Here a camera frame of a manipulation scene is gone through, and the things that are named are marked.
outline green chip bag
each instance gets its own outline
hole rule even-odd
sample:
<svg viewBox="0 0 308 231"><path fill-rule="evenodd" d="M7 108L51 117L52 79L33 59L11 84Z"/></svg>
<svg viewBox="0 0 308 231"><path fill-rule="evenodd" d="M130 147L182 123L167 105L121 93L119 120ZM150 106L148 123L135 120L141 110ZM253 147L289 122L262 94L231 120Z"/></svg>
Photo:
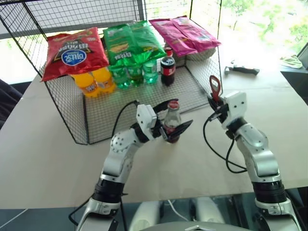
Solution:
<svg viewBox="0 0 308 231"><path fill-rule="evenodd" d="M142 64L166 55L147 21L113 26L103 32L112 66Z"/></svg>

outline blue logo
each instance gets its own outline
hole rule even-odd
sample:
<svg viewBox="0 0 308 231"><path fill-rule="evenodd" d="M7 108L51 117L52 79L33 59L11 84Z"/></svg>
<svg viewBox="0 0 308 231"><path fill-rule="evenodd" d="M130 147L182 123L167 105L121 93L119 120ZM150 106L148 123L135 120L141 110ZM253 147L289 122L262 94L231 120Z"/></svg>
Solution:
<svg viewBox="0 0 308 231"><path fill-rule="evenodd" d="M69 66L75 66L82 63L87 58L87 53L82 50L68 50L63 52L61 59L62 62Z"/></svg>

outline wire mesh basket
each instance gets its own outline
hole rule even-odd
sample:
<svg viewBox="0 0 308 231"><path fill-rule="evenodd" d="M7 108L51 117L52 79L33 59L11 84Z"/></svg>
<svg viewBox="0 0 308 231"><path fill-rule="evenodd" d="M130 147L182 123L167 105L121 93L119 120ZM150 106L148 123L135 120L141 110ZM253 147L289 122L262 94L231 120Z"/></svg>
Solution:
<svg viewBox="0 0 308 231"><path fill-rule="evenodd" d="M220 8L221 0L2 0L0 20L42 77L49 35L94 26L102 32L110 26L140 20L189 15L217 36ZM164 45L163 38L157 31L154 33ZM219 50L207 59L198 54L184 57L177 62L176 75L170 88L158 82L153 86L117 90L95 99L84 97L69 76L47 81L45 86L74 141L92 144L110 138L117 113L131 100L138 99L154 106L170 98L179 98L181 113L208 103L210 75L221 79ZM117 130L134 122L135 108L132 106L121 116Z"/></svg>

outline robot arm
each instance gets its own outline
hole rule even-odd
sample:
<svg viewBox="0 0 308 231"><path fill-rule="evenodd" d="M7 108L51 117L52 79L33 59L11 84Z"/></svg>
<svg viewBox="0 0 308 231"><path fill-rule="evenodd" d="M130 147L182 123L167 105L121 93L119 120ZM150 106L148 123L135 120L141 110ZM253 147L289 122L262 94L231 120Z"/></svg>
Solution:
<svg viewBox="0 0 308 231"><path fill-rule="evenodd" d="M89 199L77 231L115 231L114 217L120 208L124 185L128 179L136 151L147 141L162 135L172 138L183 133L192 123L188 121L167 135L156 113L167 109L169 101L152 108L140 104L137 107L137 123L130 129L118 132L111 139L109 155L105 159L94 194Z"/></svg>
<svg viewBox="0 0 308 231"><path fill-rule="evenodd" d="M256 206L266 222L262 230L301 231L292 203L286 197L278 162L268 147L268 138L244 120L247 109L246 94L234 92L218 101L208 97L211 107L218 113L218 120L235 139L242 152L247 172L256 194Z"/></svg>

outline white table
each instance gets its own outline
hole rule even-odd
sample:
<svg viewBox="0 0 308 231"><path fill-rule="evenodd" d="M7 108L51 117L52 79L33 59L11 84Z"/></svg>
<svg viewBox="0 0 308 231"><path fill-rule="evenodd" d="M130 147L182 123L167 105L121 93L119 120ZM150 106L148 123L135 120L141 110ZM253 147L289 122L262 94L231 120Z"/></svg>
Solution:
<svg viewBox="0 0 308 231"><path fill-rule="evenodd" d="M234 72L223 78L223 87L247 93L245 119L268 136L285 187L307 186L308 107L280 72ZM159 138L138 150L124 202L252 192L248 175L230 173L205 144L202 125L211 113L206 106L183 114L183 121L194 122L178 143ZM231 142L224 132L218 121L208 125L209 142L222 155ZM0 131L0 208L79 205L93 193L109 145L75 144L36 78ZM244 164L237 148L231 160Z"/></svg>

